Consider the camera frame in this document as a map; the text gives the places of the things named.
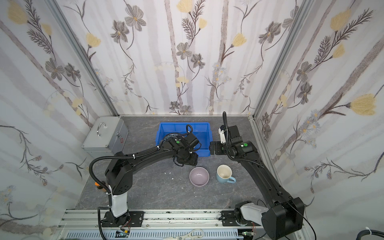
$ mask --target white scissors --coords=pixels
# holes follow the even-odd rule
[[[194,235],[192,236],[192,233],[195,231],[201,231],[201,235]],[[193,239],[198,239],[204,237],[204,232],[203,230],[197,228],[192,231],[190,231],[188,234],[182,235],[182,236],[177,236],[177,237],[166,237],[163,238],[164,240],[193,240]]]

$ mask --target bowl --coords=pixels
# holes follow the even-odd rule
[[[209,180],[209,173],[203,167],[195,167],[189,173],[189,180],[196,187],[202,187],[207,184]]]

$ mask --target blue plastic bin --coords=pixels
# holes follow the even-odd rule
[[[209,144],[213,141],[211,126],[208,122],[161,122],[156,134],[156,144],[171,132],[186,133],[185,126],[189,124],[193,128],[193,134],[201,143],[201,148],[196,151],[199,157],[211,156]]]

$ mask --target gray marble tabletop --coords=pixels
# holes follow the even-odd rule
[[[124,154],[138,152],[155,146],[156,132],[161,122],[209,122],[214,141],[219,141],[222,117],[123,117],[129,134],[124,145]],[[228,117],[228,125],[237,125],[243,140],[256,145],[255,136],[247,117]],[[95,175],[105,180],[108,161],[99,161],[93,167]],[[232,169],[234,184],[218,183],[216,169],[226,164]],[[129,209],[224,209],[233,208],[245,200],[254,203],[263,199],[260,190],[248,172],[237,162],[224,155],[199,157],[197,166],[208,170],[209,181],[204,187],[195,187],[189,181],[193,166],[176,166],[172,159],[154,163],[133,175],[133,186],[128,191]],[[108,197],[89,179],[76,206],[76,210],[91,210],[108,205]]]

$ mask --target cable tie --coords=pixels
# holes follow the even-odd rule
[[[372,235],[372,231],[369,229],[369,227],[365,227],[365,229],[369,230],[369,235]]]

